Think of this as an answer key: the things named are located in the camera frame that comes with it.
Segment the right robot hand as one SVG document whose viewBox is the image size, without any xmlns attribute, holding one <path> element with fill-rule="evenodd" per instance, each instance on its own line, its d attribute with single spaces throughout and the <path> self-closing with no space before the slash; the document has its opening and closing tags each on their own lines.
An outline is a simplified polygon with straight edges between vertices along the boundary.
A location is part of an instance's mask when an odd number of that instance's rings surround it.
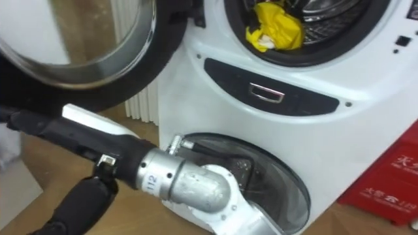
<svg viewBox="0 0 418 235">
<path fill-rule="evenodd" d="M 39 137 L 94 162 L 91 176 L 80 180 L 35 234 L 85 234 L 106 213 L 122 181 L 138 189 L 137 172 L 156 146 L 131 134 L 110 134 L 30 110 L 1 107 L 1 122 L 13 131 Z"/>
</svg>

